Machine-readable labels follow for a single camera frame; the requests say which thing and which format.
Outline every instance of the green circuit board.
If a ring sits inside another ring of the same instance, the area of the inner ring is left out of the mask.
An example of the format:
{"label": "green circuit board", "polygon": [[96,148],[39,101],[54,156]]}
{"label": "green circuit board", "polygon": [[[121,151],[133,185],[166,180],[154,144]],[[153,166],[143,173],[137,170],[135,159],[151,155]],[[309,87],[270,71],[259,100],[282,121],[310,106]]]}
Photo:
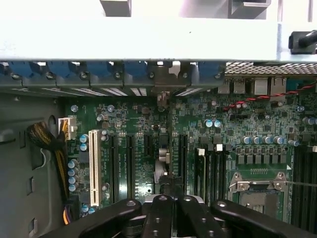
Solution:
{"label": "green circuit board", "polygon": [[[158,109],[156,98],[150,97],[69,99],[65,103],[66,114],[76,117],[78,125],[77,140],[68,143],[69,160],[79,160],[79,186],[74,193],[80,196],[83,204],[89,206],[89,164],[80,161],[79,137],[92,129],[107,130],[106,140],[102,141],[103,199],[99,208],[131,196],[143,202],[147,195],[158,193],[154,183],[155,160],[158,159],[159,136],[167,133],[171,169],[175,176],[185,176],[187,194],[201,195],[199,190],[203,188],[206,190],[207,204],[217,197],[229,198],[240,204],[258,198],[261,202],[254,204],[253,209],[263,213],[265,209],[269,210],[268,214],[290,222],[291,186],[287,191],[262,187],[234,193],[229,191],[229,187],[236,173],[243,180],[272,181],[279,173],[292,180],[294,149],[288,145],[288,140],[298,140],[297,136],[301,133],[314,130],[313,126],[303,125],[304,114],[297,107],[304,104],[308,110],[315,108],[315,97],[287,96],[282,106],[275,106],[270,101],[252,102],[247,103],[245,108],[232,108],[228,112],[224,112],[223,107],[245,97],[205,92],[191,97],[172,98],[167,110]],[[78,107],[77,112],[70,110],[72,105]],[[113,112],[107,110],[109,105],[114,106]],[[100,114],[104,118],[97,121]],[[220,127],[206,127],[206,120],[218,120]],[[244,137],[253,136],[260,138],[259,145],[242,143]],[[262,138],[266,136],[279,136],[282,144],[263,144]],[[128,157],[130,140],[134,150],[133,170]],[[212,143],[230,147],[225,156],[213,151],[206,157],[203,164],[207,169],[205,180],[209,182],[204,188],[197,175],[199,168],[195,151],[202,148],[202,141],[206,140],[206,151],[209,151]],[[117,150],[115,161],[111,152],[114,147]],[[117,165],[115,174],[113,164]],[[266,200],[276,205],[265,208]]]}

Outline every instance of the capacitor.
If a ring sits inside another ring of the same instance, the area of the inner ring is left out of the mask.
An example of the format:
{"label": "capacitor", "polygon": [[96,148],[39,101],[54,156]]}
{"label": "capacitor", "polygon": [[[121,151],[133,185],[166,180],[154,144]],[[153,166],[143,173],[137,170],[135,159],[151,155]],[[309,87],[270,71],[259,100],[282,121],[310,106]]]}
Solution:
{"label": "capacitor", "polygon": [[68,190],[71,191],[71,192],[76,191],[77,188],[78,188],[78,183],[71,184],[71,185],[68,186]]}
{"label": "capacitor", "polygon": [[207,119],[204,121],[204,124],[206,125],[206,127],[212,127],[212,120]]}
{"label": "capacitor", "polygon": [[241,142],[242,142],[243,144],[246,144],[246,145],[250,144],[250,142],[251,142],[250,137],[248,137],[248,136],[242,136],[242,137],[241,137]]}
{"label": "capacitor", "polygon": [[85,144],[85,143],[80,144],[79,149],[81,151],[86,151],[88,149],[87,144]]}
{"label": "capacitor", "polygon": [[99,114],[96,118],[97,121],[103,121],[105,119],[104,115]]}
{"label": "capacitor", "polygon": [[107,107],[107,111],[110,112],[110,113],[113,113],[114,112],[114,105],[109,105]]}
{"label": "capacitor", "polygon": [[68,178],[68,183],[69,184],[75,184],[77,180],[78,180],[78,176],[75,175],[74,177],[69,177]]}
{"label": "capacitor", "polygon": [[273,141],[274,141],[275,144],[278,144],[278,145],[283,144],[283,138],[280,137],[280,136],[274,137]]}
{"label": "capacitor", "polygon": [[221,126],[221,122],[217,119],[213,119],[212,120],[213,126],[214,127],[220,127]]}
{"label": "capacitor", "polygon": [[73,113],[76,113],[78,112],[78,106],[77,105],[73,105],[70,107],[70,110],[73,112]]}
{"label": "capacitor", "polygon": [[87,213],[88,210],[89,210],[89,207],[88,207],[87,205],[83,205],[83,206],[81,207],[81,211],[82,211],[83,213]]}
{"label": "capacitor", "polygon": [[83,135],[80,136],[79,141],[80,141],[80,143],[87,143],[88,138],[89,137],[88,137],[87,134],[83,134]]}
{"label": "capacitor", "polygon": [[296,140],[289,140],[288,144],[295,147],[299,146],[299,142]]}
{"label": "capacitor", "polygon": [[252,144],[258,145],[260,143],[260,138],[257,136],[253,136],[251,138],[251,142],[252,142]]}
{"label": "capacitor", "polygon": [[67,172],[68,176],[73,177],[78,174],[78,169],[75,167]]}
{"label": "capacitor", "polygon": [[107,135],[108,134],[108,131],[107,130],[102,130],[101,131],[101,135]]}
{"label": "capacitor", "polygon": [[273,108],[279,108],[283,106],[283,102],[272,102],[271,107]]}
{"label": "capacitor", "polygon": [[269,136],[263,136],[263,137],[262,137],[262,143],[264,143],[264,144],[270,144],[270,143],[272,143],[272,142],[271,142],[271,137],[269,137]]}
{"label": "capacitor", "polygon": [[304,106],[297,106],[296,111],[301,113],[301,112],[305,111],[305,107]]}
{"label": "capacitor", "polygon": [[88,214],[93,214],[95,212],[95,209],[93,207],[89,208]]}
{"label": "capacitor", "polygon": [[67,165],[70,169],[73,169],[78,166],[78,161],[75,159],[72,159],[71,161],[68,162]]}
{"label": "capacitor", "polygon": [[314,125],[316,118],[303,118],[303,123],[306,125]]}

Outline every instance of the blue capacitor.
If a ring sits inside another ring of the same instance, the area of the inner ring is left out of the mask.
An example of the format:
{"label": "blue capacitor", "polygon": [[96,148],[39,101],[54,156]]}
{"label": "blue capacitor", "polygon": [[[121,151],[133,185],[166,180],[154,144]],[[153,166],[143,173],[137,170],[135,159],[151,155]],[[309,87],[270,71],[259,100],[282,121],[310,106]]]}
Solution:
{"label": "blue capacitor", "polygon": [[214,127],[220,127],[221,126],[221,122],[216,120],[216,119],[212,120],[212,123],[213,123]]}
{"label": "blue capacitor", "polygon": [[80,143],[87,143],[88,138],[89,137],[88,137],[87,134],[83,134],[83,135],[80,136],[79,141],[80,141]]}
{"label": "blue capacitor", "polygon": [[212,127],[212,120],[207,119],[204,121],[204,124],[206,125],[206,127]]}
{"label": "blue capacitor", "polygon": [[93,214],[95,212],[95,209],[93,207],[89,208],[88,214]]}
{"label": "blue capacitor", "polygon": [[67,172],[67,174],[68,174],[68,176],[73,177],[73,176],[75,176],[76,174],[78,174],[78,169],[77,169],[77,168],[73,168],[73,169],[69,170],[69,171]]}
{"label": "blue capacitor", "polygon": [[82,144],[80,144],[79,149],[80,149],[81,151],[86,151],[86,150],[87,150],[87,145],[84,144],[84,143],[82,143]]}
{"label": "blue capacitor", "polygon": [[72,159],[71,161],[68,162],[67,165],[68,165],[68,167],[69,167],[70,169],[73,169],[73,168],[75,168],[76,166],[78,166],[78,161],[75,160],[75,159]]}
{"label": "blue capacitor", "polygon": [[81,211],[82,211],[83,213],[88,212],[88,210],[89,210],[89,207],[88,207],[87,205],[83,205],[83,206],[81,207]]}

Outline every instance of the black expansion slot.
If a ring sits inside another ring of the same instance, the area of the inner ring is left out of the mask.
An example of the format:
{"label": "black expansion slot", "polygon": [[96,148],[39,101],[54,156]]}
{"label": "black expansion slot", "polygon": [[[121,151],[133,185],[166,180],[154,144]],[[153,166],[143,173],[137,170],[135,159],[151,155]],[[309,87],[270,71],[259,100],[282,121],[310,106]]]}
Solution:
{"label": "black expansion slot", "polygon": [[186,194],[187,187],[187,143],[187,135],[178,136],[178,175],[184,184],[184,194]]}
{"label": "black expansion slot", "polygon": [[109,136],[109,166],[110,166],[110,203],[119,201],[119,154],[118,137]]}
{"label": "black expansion slot", "polygon": [[127,145],[127,191],[128,198],[135,198],[135,137],[133,134],[126,136]]}
{"label": "black expansion slot", "polygon": [[153,137],[148,133],[144,135],[144,156],[153,157]]}
{"label": "black expansion slot", "polygon": [[210,202],[217,200],[217,184],[218,184],[218,156],[211,152],[211,177],[210,177]]}
{"label": "black expansion slot", "polygon": [[218,157],[218,162],[219,162],[219,197],[217,199],[224,199],[225,198],[225,193],[227,191],[226,188],[226,160],[227,160],[227,155],[224,152],[221,152]]}

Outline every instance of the motherboard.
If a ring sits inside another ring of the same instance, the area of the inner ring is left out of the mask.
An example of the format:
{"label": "motherboard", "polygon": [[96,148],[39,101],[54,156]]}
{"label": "motherboard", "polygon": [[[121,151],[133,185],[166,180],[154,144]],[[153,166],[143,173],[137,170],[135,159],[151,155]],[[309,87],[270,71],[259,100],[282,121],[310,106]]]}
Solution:
{"label": "motherboard", "polygon": [[67,99],[77,121],[69,191],[81,216],[124,198],[144,202],[170,173],[206,204],[225,198],[291,222],[293,186],[284,182],[293,181],[295,148],[316,130],[316,95],[235,104],[245,98],[208,90],[167,108],[154,97]]}

